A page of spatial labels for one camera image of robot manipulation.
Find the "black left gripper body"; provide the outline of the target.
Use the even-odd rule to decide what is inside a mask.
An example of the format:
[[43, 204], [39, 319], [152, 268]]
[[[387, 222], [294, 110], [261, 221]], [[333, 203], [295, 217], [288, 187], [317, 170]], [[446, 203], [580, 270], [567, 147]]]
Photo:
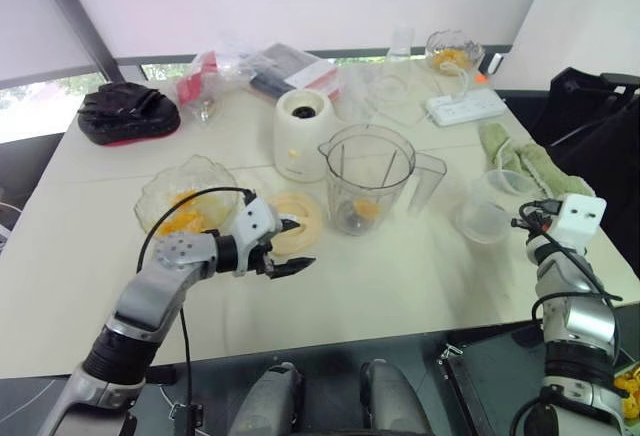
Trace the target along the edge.
[[258, 240], [258, 244], [252, 250], [256, 253], [253, 258], [254, 271], [256, 274], [265, 275], [269, 279], [278, 278], [274, 260], [270, 256], [273, 249], [271, 240], [282, 230], [282, 222], [278, 215], [275, 216], [272, 227]]

